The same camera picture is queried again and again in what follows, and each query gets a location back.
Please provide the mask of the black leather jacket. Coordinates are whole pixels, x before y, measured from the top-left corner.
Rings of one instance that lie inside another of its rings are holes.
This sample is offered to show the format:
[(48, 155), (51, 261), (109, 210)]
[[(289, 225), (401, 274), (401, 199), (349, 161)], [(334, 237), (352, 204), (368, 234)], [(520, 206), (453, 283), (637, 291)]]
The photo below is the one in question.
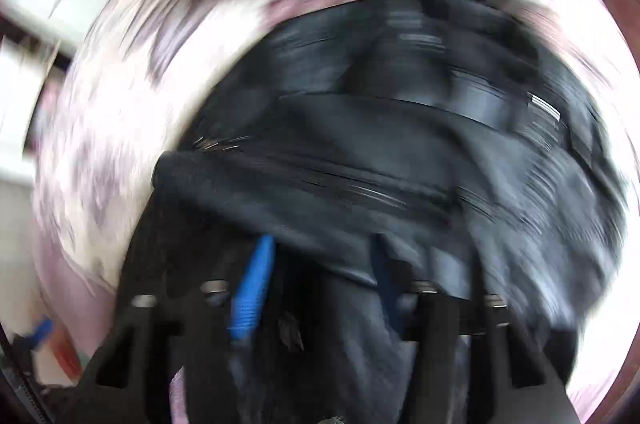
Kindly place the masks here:
[(258, 325), (232, 344), (235, 423), (402, 423), (416, 343), (387, 323), (376, 236), (460, 299), (480, 262), (565, 388), (626, 211), (582, 82), (468, 0), (285, 22), (214, 87), (153, 185), (203, 281), (222, 251), (273, 239)]

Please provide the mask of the white shelf unit with drawers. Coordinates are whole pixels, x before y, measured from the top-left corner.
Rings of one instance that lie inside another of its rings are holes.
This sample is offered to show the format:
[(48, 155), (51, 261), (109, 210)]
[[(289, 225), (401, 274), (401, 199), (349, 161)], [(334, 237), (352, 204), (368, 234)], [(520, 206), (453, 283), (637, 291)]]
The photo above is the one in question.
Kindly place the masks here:
[(30, 185), (36, 175), (34, 151), (27, 148), (29, 130), (51, 77), (60, 42), (26, 38), (1, 40), (1, 178)]

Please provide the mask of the floral purple bed blanket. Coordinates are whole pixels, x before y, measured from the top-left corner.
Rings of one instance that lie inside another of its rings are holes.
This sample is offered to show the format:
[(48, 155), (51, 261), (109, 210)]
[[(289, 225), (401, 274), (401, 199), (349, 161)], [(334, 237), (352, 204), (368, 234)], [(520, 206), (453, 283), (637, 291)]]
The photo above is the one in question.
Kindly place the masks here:
[[(38, 150), (38, 273), (78, 352), (111, 328), (127, 245), (160, 154), (277, 22), (350, 0), (109, 0), (79, 47)], [(599, 100), (639, 183), (639, 0), (499, 0)]]

